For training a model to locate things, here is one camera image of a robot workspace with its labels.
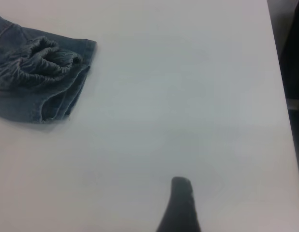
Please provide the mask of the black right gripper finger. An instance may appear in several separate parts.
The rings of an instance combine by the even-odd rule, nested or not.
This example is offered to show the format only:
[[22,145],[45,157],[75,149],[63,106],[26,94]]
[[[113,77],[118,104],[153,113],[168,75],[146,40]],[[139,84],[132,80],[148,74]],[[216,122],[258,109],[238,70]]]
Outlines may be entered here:
[[158,232],[201,232],[193,187],[185,177],[173,177],[171,192]]

